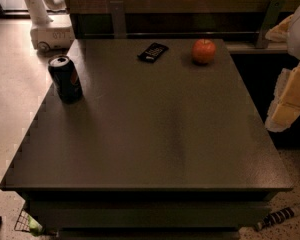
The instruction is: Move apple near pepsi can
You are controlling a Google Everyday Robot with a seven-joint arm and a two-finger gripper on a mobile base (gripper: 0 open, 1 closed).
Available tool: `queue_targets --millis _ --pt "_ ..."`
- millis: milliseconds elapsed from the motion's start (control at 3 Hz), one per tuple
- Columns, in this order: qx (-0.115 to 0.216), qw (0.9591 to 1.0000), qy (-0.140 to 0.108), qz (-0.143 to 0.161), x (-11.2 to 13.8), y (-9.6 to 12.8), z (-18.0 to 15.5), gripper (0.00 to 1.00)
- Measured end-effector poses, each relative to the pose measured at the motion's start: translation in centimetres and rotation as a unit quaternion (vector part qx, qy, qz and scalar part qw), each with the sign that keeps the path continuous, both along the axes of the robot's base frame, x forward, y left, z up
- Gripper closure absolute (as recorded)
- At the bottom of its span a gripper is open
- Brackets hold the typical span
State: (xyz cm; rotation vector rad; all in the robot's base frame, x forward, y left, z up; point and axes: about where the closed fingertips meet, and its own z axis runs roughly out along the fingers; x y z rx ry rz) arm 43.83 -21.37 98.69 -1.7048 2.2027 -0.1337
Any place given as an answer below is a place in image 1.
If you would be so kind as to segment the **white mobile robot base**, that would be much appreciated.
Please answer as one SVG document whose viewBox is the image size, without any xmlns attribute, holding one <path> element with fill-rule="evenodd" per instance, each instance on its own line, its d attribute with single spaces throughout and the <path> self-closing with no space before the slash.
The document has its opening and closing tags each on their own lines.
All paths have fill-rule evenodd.
<svg viewBox="0 0 300 240">
<path fill-rule="evenodd" d="M 24 0 L 32 22 L 30 37 L 33 48 L 46 53 L 68 49 L 74 32 L 70 16 L 63 13 L 65 0 Z"/>
</svg>

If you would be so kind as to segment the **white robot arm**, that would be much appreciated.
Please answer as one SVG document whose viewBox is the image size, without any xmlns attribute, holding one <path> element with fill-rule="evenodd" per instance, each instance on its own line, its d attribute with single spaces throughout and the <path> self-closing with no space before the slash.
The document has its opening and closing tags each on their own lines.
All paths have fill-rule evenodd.
<svg viewBox="0 0 300 240">
<path fill-rule="evenodd" d="M 288 54 L 299 60 L 299 64 L 292 70 L 282 69 L 275 85 L 274 99 L 267 112 L 266 129 L 283 132 L 300 116 L 300 5 L 292 15 L 268 30 L 265 38 L 286 42 Z"/>
</svg>

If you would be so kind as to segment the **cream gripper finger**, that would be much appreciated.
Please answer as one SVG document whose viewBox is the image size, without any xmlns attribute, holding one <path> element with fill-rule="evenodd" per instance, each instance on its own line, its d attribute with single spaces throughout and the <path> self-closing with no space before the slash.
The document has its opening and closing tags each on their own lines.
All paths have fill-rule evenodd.
<svg viewBox="0 0 300 240">
<path fill-rule="evenodd" d="M 292 17 L 293 15 L 289 15 L 279 24 L 268 30 L 265 34 L 265 38 L 273 42 L 285 42 L 287 40 L 288 28 Z"/>
<path fill-rule="evenodd" d="M 278 76 L 265 127 L 283 132 L 300 116 L 300 63 L 292 70 L 283 68 Z"/>
</svg>

